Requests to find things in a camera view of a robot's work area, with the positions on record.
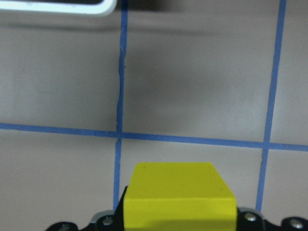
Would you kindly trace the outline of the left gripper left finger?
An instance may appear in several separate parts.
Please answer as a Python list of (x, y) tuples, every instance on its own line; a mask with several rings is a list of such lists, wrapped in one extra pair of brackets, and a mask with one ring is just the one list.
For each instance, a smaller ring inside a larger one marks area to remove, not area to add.
[(124, 197), (127, 186), (121, 195), (115, 211), (103, 211), (95, 214), (89, 224), (80, 229), (77, 224), (70, 221), (60, 221), (50, 225), (47, 231), (124, 231)]

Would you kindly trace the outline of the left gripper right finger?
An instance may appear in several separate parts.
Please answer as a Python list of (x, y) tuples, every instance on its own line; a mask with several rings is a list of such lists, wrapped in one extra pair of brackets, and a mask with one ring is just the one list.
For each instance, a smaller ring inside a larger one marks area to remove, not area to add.
[(236, 231), (307, 231), (308, 220), (302, 217), (286, 217), (280, 225), (268, 221), (259, 211), (248, 208), (237, 208)]

